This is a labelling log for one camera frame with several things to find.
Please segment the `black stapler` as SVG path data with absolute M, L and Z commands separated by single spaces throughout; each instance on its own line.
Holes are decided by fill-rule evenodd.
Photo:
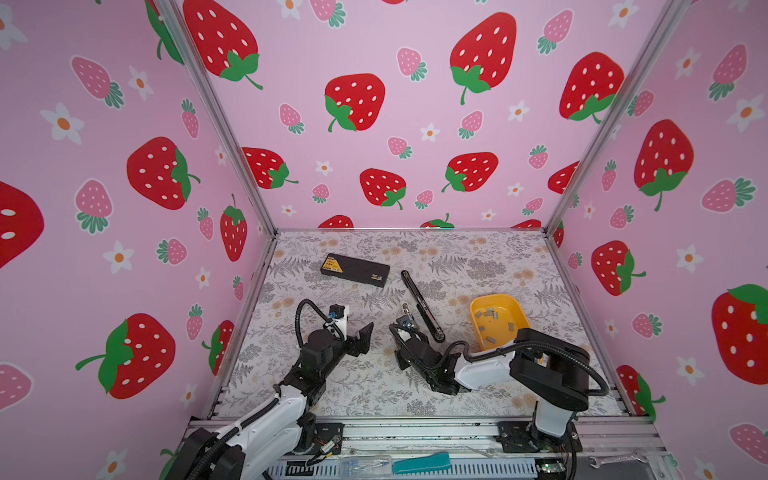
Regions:
M 446 340 L 445 333 L 443 329 L 440 327 L 440 325 L 438 324 L 437 320 L 435 319 L 425 298 L 423 297 L 422 293 L 418 289 L 416 283 L 413 281 L 410 273 L 407 270 L 402 270 L 401 278 L 406 288 L 415 299 L 417 310 L 420 313 L 432 338 L 438 343 L 444 343 Z

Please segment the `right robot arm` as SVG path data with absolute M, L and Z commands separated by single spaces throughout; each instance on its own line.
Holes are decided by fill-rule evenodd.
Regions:
M 440 353 L 423 333 L 398 323 L 389 331 L 399 367 L 415 370 L 434 392 L 455 396 L 509 380 L 532 391 L 538 400 L 528 431 L 536 440 L 570 439 L 569 425 L 589 409 L 589 399 L 610 393 L 586 350 L 531 328 L 482 353 L 471 353 L 465 341 L 455 341 Z

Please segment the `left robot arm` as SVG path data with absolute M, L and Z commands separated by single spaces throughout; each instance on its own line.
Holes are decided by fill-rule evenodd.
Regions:
M 316 416 L 311 408 L 347 356 L 369 352 L 374 324 L 347 332 L 348 307 L 333 304 L 325 314 L 313 301 L 298 303 L 294 333 L 298 358 L 274 386 L 272 397 L 216 431 L 195 430 L 181 444 L 168 479 L 257 479 L 289 452 L 312 449 Z

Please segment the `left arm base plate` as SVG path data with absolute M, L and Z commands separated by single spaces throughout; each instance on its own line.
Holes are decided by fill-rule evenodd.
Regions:
M 316 423 L 312 432 L 306 429 L 302 431 L 299 444 L 292 453 L 312 457 L 333 443 L 329 452 L 333 455 L 340 454 L 344 427 L 343 423 Z

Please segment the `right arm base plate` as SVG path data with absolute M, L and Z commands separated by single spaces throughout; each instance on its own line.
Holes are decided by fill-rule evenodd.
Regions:
M 559 453 L 570 454 L 583 451 L 575 424 L 571 421 L 563 437 L 553 437 L 534 431 L 532 421 L 503 421 L 497 424 L 498 442 L 504 453 Z

